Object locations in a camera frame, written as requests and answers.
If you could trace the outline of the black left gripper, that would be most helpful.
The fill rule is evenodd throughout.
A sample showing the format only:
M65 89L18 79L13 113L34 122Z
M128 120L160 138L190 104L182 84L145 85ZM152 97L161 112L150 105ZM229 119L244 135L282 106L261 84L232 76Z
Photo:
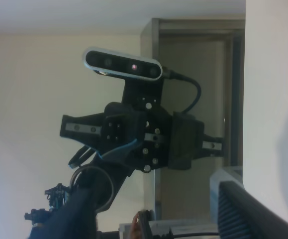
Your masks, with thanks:
M105 164L143 172L188 170L192 160L222 157L221 137L206 135L194 116L161 106L162 86L160 80L126 80L121 102L95 115L63 116L60 136L90 147Z

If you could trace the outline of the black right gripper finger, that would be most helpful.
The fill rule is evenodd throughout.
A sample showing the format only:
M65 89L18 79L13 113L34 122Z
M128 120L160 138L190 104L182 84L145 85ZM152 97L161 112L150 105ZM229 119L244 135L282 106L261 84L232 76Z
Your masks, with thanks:
M288 239L288 223L251 196L241 167L223 167L210 177L210 218L222 239Z

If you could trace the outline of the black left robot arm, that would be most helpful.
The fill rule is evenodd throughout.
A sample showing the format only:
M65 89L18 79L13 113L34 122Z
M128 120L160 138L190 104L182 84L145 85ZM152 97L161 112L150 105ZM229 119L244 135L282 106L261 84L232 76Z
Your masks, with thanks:
M127 177L167 167L191 168L195 159L223 155L224 140L204 132L187 112L160 104L163 81L125 80L122 100L103 113L62 117L60 136L82 143L69 166L69 186L46 190L50 209L25 214L32 239L94 239L96 216L108 210Z

